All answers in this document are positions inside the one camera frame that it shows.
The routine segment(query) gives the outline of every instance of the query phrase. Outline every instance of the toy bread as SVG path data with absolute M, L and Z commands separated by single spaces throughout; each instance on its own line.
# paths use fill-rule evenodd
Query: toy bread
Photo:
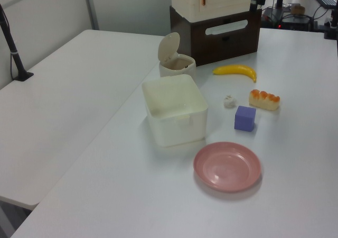
M 265 91 L 252 90 L 249 95 L 249 104 L 267 110 L 276 110 L 279 107 L 280 98 Z

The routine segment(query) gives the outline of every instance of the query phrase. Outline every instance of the wooden box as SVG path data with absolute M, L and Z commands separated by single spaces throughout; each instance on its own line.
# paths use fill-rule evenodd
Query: wooden box
M 178 53 L 194 58 L 196 65 L 200 66 L 256 52 L 261 13 L 261 10 L 242 12 L 191 23 L 170 6 L 171 32 L 177 32 L 181 37 Z M 225 33 L 205 33 L 210 28 L 236 22 L 246 22 L 247 25 Z

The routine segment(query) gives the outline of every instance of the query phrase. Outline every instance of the table surface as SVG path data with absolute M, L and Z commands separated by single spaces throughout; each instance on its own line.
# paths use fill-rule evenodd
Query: table surface
M 277 0 L 266 0 L 265 1 L 265 5 L 263 6 L 263 8 L 266 8 L 268 6 L 272 6 L 273 4 L 275 4 L 277 2 Z M 283 0 L 283 3 L 299 3 L 301 4 L 301 6 L 305 7 L 305 15 L 308 15 L 310 17 L 320 17 L 322 16 L 325 12 L 325 15 L 320 17 L 319 19 L 317 19 L 316 21 L 318 21 L 319 25 L 323 25 L 325 23 L 325 20 L 327 17 L 331 17 L 331 9 L 326 11 L 327 9 L 324 8 L 319 8 L 320 4 L 316 1 L 316 0 Z
M 257 82 L 212 74 L 231 63 L 255 68 Z M 144 81 L 156 78 L 157 66 Z M 198 67 L 196 84 L 209 104 L 205 139 L 158 147 L 138 86 L 13 238 L 336 237 L 336 41 L 261 29 L 257 53 Z M 253 132 L 234 130 L 236 108 L 225 109 L 223 99 L 248 106 L 255 88 L 279 95 L 280 108 L 257 109 Z M 222 193 L 194 174 L 196 153 L 219 141 L 258 156 L 253 187 Z
M 1 89 L 0 200 L 33 209 L 158 62 L 162 38 L 84 31 Z

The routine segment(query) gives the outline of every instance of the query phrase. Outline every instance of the purple block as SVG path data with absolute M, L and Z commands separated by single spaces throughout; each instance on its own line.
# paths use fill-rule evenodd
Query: purple block
M 242 131 L 253 131 L 256 109 L 252 107 L 238 106 L 234 116 L 234 128 Z

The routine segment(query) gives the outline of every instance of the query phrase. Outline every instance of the toy banana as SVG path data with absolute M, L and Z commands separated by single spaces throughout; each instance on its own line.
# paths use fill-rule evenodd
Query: toy banana
M 243 74 L 251 78 L 254 82 L 256 82 L 257 79 L 255 70 L 246 65 L 224 65 L 217 67 L 212 72 L 216 75 Z

